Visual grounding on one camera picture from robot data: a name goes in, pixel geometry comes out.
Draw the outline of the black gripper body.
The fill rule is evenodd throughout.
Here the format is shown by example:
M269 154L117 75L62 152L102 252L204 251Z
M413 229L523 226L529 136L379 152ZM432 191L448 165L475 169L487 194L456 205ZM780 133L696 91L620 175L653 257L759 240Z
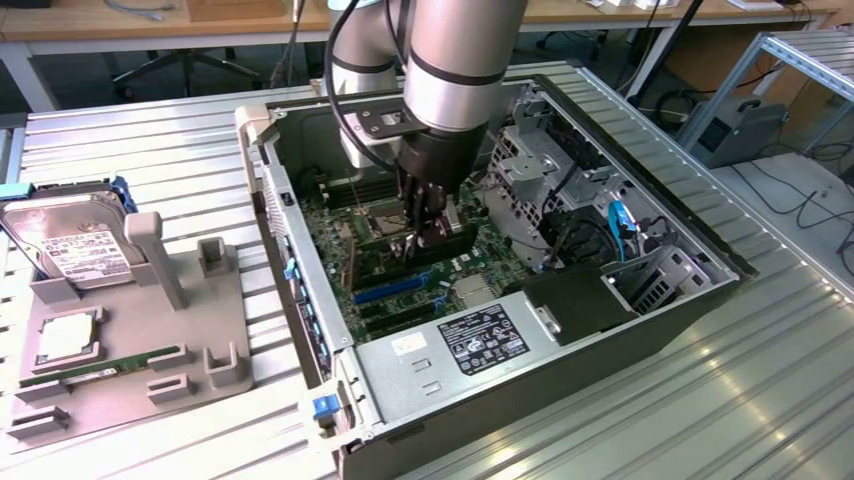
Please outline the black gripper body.
M455 194L473 170L487 131L483 123L461 132L428 129L405 134L396 161L400 193L433 185Z

